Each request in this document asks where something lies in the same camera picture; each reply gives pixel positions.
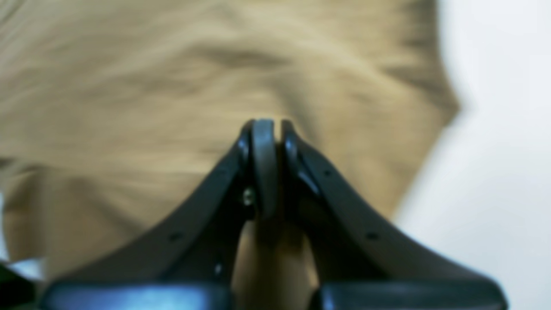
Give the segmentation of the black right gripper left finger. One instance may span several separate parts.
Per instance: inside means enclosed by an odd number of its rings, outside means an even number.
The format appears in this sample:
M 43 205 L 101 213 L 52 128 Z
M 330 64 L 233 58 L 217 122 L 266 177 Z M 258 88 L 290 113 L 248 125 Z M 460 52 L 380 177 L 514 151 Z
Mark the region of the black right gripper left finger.
M 274 215 L 272 120 L 246 122 L 173 213 L 114 253 L 54 281 L 43 310 L 234 310 L 232 274 L 248 220 Z

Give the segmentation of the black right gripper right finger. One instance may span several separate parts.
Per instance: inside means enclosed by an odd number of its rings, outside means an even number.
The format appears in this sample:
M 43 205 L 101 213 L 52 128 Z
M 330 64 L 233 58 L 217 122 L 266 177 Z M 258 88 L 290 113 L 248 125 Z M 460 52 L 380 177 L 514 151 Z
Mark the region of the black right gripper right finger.
M 505 310 L 496 282 L 406 236 L 282 122 L 285 215 L 309 239 L 310 310 Z

